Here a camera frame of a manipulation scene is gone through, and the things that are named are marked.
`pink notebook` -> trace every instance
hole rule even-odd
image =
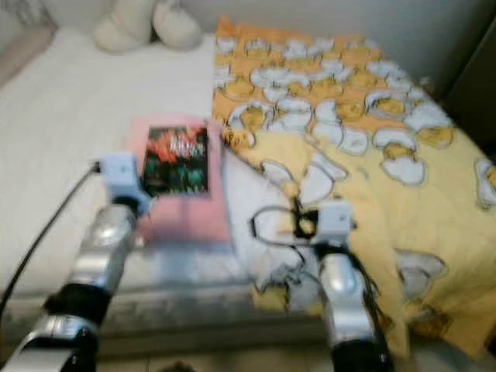
[[[219,126],[188,115],[135,119],[129,146],[145,189],[158,197],[138,222],[147,243],[230,241]]]

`black cable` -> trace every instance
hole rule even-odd
[[[297,203],[294,203],[294,206],[296,207],[296,209],[291,209],[291,208],[283,207],[281,205],[269,205],[267,207],[263,207],[263,208],[259,209],[258,211],[256,211],[255,214],[252,216],[252,218],[249,220],[249,224],[250,224],[250,228],[251,228],[251,233],[252,233],[253,237],[255,239],[261,241],[262,243],[267,244],[267,245],[271,245],[271,246],[283,246],[285,248],[290,247],[290,248],[293,248],[294,250],[296,250],[296,247],[308,248],[309,247],[308,241],[304,241],[304,242],[301,242],[301,243],[297,243],[297,242],[291,242],[291,243],[289,243],[289,242],[281,242],[281,241],[276,241],[276,240],[265,239],[263,236],[258,235],[258,232],[257,232],[257,217],[259,215],[261,215],[262,213],[269,212],[269,211],[270,212],[277,211],[277,212],[287,212],[287,213],[290,213],[293,216],[294,227],[301,229],[299,227],[299,224],[297,224],[297,222],[299,220],[299,217],[301,215],[301,213],[299,212],[300,211],[300,207],[299,207],[299,204],[297,204]]]
[[[88,179],[88,177],[93,174],[94,172],[99,172],[99,165],[98,163],[94,164],[88,171],[80,178],[80,180],[72,187],[71,191],[69,191],[69,194],[65,197],[65,199],[62,201],[62,203],[59,205],[59,208],[55,211],[55,213],[52,215],[50,220],[46,223],[46,225],[43,227],[41,232],[38,234],[36,237],[35,241],[31,244],[29,247],[28,251],[24,255],[23,259],[17,266],[17,269],[15,269],[14,274],[12,275],[9,285],[5,288],[3,295],[2,295],[2,301],[0,301],[0,324],[2,324],[2,316],[5,311],[5,308],[7,306],[7,302],[9,299],[12,297],[12,293],[14,291],[14,288],[16,287],[15,285],[17,284],[17,281],[19,280],[19,277],[21,276],[22,272],[26,268],[26,265],[28,264],[29,260],[31,259],[31,256],[34,254],[36,251],[36,248],[39,246],[45,235],[50,231],[53,223],[58,219],[59,215],[61,212],[65,209],[67,206],[67,203],[73,198],[74,194],[78,189],[83,185],[84,182]]]
[[[296,246],[290,245],[289,246],[297,255],[299,255],[300,260],[301,260],[301,266],[303,267],[304,265],[307,264],[307,259],[305,256],[303,256],[303,253],[298,250]]]

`bed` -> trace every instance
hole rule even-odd
[[[126,148],[133,117],[160,112],[210,116],[214,44],[214,37],[206,36],[191,52],[155,44],[111,56],[97,50],[90,36],[61,28],[48,50],[0,91],[0,286],[89,161]],[[253,305],[253,267],[266,248],[249,242],[245,223],[263,203],[281,196],[230,153],[223,172],[229,175],[224,177],[228,204],[239,204],[246,196],[237,184],[250,185],[257,201],[233,209],[234,244],[137,249],[127,261],[104,337],[122,342],[127,336],[140,338],[143,331],[284,321],[284,315]],[[26,334],[46,296],[64,282],[84,230],[104,202],[101,180],[94,177],[40,245],[9,303],[4,343]],[[321,337],[315,324],[309,335]],[[191,338],[185,342],[190,345]],[[164,343],[159,344],[174,348],[180,342],[176,335],[173,343]],[[146,344],[138,350],[153,349],[157,341]],[[111,343],[104,343],[104,352],[105,345],[110,353],[122,352]]]

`book cover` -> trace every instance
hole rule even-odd
[[[204,126],[151,128],[143,186],[152,196],[208,193],[208,135]]]

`stuffed toy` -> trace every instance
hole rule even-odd
[[[170,48],[192,49],[202,41],[202,30],[179,0],[117,0],[110,15],[95,29],[95,44],[121,53],[150,42],[152,25]]]

